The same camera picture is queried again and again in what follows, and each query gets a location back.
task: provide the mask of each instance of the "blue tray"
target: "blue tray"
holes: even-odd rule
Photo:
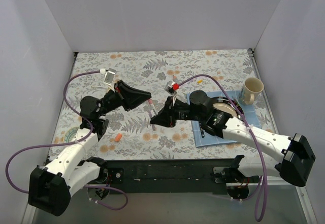
[[[236,100],[238,102],[238,94],[239,90],[235,91],[226,91],[229,97],[232,100]],[[208,97],[218,97],[218,96],[223,96],[224,94],[221,91],[216,91],[216,92],[207,92]],[[189,93],[186,95],[187,97],[187,102],[189,103]],[[251,125],[253,124],[255,127],[262,128],[257,115],[255,113],[255,109],[253,105],[242,105],[239,104],[240,107],[243,109],[245,118],[247,122]],[[203,147],[203,146],[210,146],[210,145],[218,145],[218,144],[227,144],[227,143],[234,143],[234,140],[228,140],[228,139],[222,139],[218,136],[212,136],[204,131],[204,138],[201,136],[201,130],[199,126],[198,121],[192,121],[192,127],[193,127],[193,134],[194,134],[194,140],[195,140],[195,146],[196,147]]]

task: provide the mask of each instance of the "mug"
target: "mug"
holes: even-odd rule
[[[241,104],[251,105],[255,98],[264,89],[264,84],[258,78],[247,78],[239,93],[238,99]]]

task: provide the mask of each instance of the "gray floor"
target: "gray floor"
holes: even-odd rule
[[[261,223],[307,223],[294,186],[269,186],[270,194]],[[108,196],[114,206],[123,196]],[[86,190],[76,193],[60,217],[37,210],[33,224],[52,223],[254,223],[255,199],[242,204],[208,194],[131,194],[121,211],[111,211],[89,202]]]

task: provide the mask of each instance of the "orange object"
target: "orange object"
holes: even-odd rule
[[[122,134],[117,134],[114,141],[118,142],[118,141],[120,141],[121,138],[122,138]]]

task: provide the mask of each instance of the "white wall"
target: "white wall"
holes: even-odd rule
[[[44,0],[0,0],[0,223],[20,223],[27,195],[5,178],[8,158],[23,147],[51,143],[73,53]],[[16,157],[10,172],[28,189],[46,150]]]
[[[45,0],[79,52],[254,48],[280,0]]]
[[[280,132],[305,135],[316,155],[307,191],[325,223],[325,0],[281,0],[256,59]]]

